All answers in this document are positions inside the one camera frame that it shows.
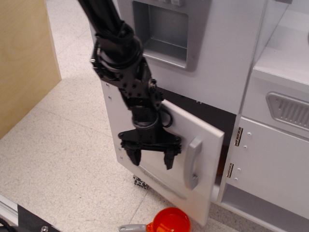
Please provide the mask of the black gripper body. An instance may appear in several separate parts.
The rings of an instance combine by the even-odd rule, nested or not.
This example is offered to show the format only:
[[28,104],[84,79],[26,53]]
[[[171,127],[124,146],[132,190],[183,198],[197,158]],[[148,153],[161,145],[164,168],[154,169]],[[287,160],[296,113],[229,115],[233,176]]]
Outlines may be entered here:
[[140,153],[143,150],[164,153],[181,153],[181,138],[164,129],[158,121],[150,126],[136,126],[118,134],[121,146],[129,154]]

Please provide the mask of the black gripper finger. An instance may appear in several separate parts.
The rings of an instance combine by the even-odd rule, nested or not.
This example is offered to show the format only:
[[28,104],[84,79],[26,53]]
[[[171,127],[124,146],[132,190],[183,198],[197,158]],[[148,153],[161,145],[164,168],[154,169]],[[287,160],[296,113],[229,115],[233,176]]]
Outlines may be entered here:
[[131,160],[131,162],[134,165],[139,166],[140,160],[141,160],[141,150],[140,149],[127,149],[126,153],[129,159]]
[[173,166],[174,157],[178,155],[177,151],[175,150],[167,150],[164,152],[164,163],[167,170],[170,170]]

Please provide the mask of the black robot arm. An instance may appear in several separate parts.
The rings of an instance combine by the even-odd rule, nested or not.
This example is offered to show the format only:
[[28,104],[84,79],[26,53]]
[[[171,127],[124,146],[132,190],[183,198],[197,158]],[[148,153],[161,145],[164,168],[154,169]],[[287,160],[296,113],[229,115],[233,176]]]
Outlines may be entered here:
[[143,47],[134,30],[123,20],[111,0],[79,2],[95,30],[91,63],[99,78],[117,87],[128,110],[132,112],[133,130],[120,132],[121,146],[131,162],[138,166],[143,150],[164,153],[170,170],[174,157],[181,153],[180,137],[165,129],[161,107],[163,93],[143,56]]

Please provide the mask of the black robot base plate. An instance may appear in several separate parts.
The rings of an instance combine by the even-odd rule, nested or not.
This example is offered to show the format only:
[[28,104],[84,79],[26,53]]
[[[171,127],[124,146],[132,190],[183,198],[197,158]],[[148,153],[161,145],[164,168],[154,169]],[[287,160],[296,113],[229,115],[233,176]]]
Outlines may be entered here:
[[60,232],[55,226],[18,205],[18,232]]

